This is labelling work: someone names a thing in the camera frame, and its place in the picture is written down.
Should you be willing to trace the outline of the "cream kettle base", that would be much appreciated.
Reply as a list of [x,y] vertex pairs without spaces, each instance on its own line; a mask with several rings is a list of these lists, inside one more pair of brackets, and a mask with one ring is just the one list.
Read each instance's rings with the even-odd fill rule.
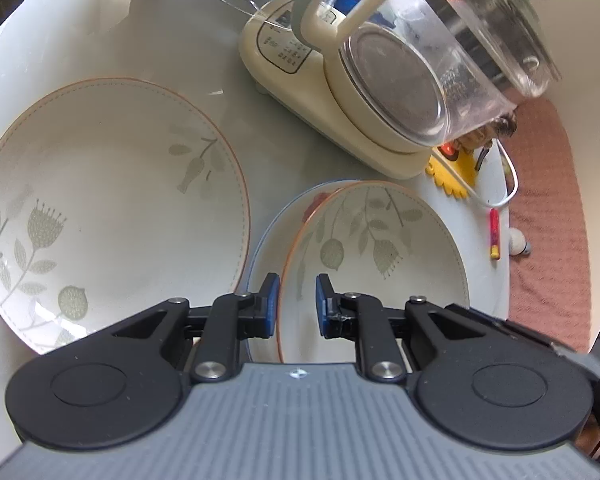
[[322,56],[289,29],[294,0],[271,0],[245,24],[238,49],[264,93],[365,165],[396,180],[425,170],[432,151],[393,153],[347,118],[329,89]]

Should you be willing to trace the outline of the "grey lazy susan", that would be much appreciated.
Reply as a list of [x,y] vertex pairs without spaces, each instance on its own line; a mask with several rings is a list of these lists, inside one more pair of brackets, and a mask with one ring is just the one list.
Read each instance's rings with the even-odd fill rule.
[[234,148],[258,240],[302,191],[370,170],[257,92],[237,51],[245,20],[218,0],[18,0],[0,26],[0,134],[70,82],[162,84],[207,113]]

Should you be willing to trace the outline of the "large floral plate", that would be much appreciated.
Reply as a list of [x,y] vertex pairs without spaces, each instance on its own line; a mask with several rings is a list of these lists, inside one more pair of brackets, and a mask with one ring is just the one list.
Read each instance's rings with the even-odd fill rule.
[[249,239],[232,147],[158,84],[69,84],[0,139],[0,315],[35,352],[171,297],[234,292]]

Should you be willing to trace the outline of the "pink blanket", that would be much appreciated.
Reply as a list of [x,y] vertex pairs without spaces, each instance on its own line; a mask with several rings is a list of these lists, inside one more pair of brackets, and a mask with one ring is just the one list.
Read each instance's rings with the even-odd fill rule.
[[516,110],[504,141],[519,178],[509,224],[531,254],[510,259],[509,317],[584,351],[590,345],[591,271],[582,200],[558,111],[541,98]]

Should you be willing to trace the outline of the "bowl blue rim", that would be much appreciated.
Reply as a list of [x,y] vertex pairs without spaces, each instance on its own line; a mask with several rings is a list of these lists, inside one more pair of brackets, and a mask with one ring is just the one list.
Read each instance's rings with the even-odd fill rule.
[[[274,218],[258,244],[248,272],[248,285],[259,285],[270,272],[283,274],[294,239],[313,211],[351,180],[336,180],[309,188]],[[261,363],[331,363],[354,360],[354,345],[346,340],[325,340],[316,320],[314,298],[317,271],[309,271],[302,262],[280,277],[285,297],[278,302],[278,322],[268,339],[251,339],[247,359]]]

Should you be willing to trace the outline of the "yellow scalloped coaster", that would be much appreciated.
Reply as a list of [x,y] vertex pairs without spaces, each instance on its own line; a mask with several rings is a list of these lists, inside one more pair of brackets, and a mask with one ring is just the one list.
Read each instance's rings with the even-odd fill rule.
[[456,148],[452,144],[438,146],[432,151],[425,174],[447,196],[466,200],[469,193],[465,185],[474,188],[478,176],[473,151]]

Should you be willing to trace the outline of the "floral bowl orange rim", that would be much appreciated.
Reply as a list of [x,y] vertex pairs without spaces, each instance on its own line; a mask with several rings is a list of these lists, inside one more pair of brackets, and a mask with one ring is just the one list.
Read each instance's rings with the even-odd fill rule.
[[439,215],[403,186],[340,185],[303,216],[279,289],[276,346],[284,363],[351,362],[354,344],[325,339],[315,305],[317,275],[337,292],[360,292],[400,308],[411,296],[469,302],[460,250]]

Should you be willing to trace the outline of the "red yellow marker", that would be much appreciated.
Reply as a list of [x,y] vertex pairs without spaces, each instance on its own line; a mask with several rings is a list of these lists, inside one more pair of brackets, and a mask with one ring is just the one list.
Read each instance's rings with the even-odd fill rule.
[[496,208],[491,208],[489,211],[489,234],[490,248],[489,254],[491,260],[501,258],[501,228],[500,228],[500,213]]

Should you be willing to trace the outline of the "glass electric kettle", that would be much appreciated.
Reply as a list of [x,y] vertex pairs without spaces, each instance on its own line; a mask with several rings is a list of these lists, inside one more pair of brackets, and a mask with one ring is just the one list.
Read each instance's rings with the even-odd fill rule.
[[451,142],[559,78],[532,0],[358,0],[333,22],[325,4],[294,0],[294,36],[321,53],[347,118],[390,151]]

